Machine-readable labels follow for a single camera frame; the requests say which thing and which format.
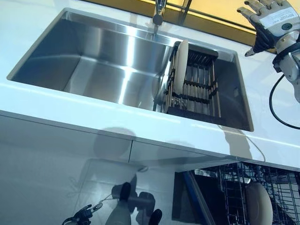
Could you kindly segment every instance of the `metal dish drainer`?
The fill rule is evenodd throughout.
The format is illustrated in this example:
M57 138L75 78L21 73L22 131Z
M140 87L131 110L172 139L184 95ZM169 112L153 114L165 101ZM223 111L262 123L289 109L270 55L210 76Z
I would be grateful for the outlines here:
M222 121L218 78L214 63L218 52L189 44L187 69L182 94L173 92L175 57L180 42L176 42L170 57L171 66L165 91L165 112L195 120L219 124Z
M225 195L228 224L249 224L245 187L249 182L260 182L271 199L273 225L300 225L299 172L243 162L201 170L218 177Z

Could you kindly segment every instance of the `dishwasher rack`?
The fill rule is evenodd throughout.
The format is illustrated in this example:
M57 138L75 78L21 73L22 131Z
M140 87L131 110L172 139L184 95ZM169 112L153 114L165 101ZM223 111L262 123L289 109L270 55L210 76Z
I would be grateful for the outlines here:
M218 79L214 63L218 52L189 44L187 69L182 94L173 92L175 57L180 42L171 54L167 82L165 112L194 120L222 124Z
M274 225L300 225L300 173L249 163L234 163L201 169L218 177L224 192L228 224L248 225L245 187L260 182L273 207Z

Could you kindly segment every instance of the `faucet spout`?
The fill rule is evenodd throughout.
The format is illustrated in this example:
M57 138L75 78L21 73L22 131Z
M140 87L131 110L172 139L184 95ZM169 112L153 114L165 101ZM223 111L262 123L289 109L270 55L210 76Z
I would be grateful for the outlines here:
M154 16L152 18L152 21L155 25L154 33L157 33L158 26L160 26L163 23L163 16L165 12L165 6L166 6L167 0L155 0L155 10L154 10Z

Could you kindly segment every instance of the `cabinet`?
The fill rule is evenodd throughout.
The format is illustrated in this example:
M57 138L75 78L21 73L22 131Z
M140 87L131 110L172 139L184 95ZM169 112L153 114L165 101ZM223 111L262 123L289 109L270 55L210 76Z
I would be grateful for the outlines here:
M196 152L133 141L129 163L165 168L176 172L237 162L223 155L210 156Z
M1 115L0 143L37 152L126 163L131 148L131 140L128 139Z

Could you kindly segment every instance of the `sink basin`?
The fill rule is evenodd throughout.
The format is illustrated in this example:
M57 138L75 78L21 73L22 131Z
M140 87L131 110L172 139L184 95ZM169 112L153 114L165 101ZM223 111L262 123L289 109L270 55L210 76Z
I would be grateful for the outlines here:
M164 82L169 76L173 46L182 39L164 33L153 35L151 30L66 8L7 78L167 113L157 107L160 103L155 99L158 93L165 93ZM237 54L206 43L191 42L218 52L215 73L224 120L212 122L253 130Z

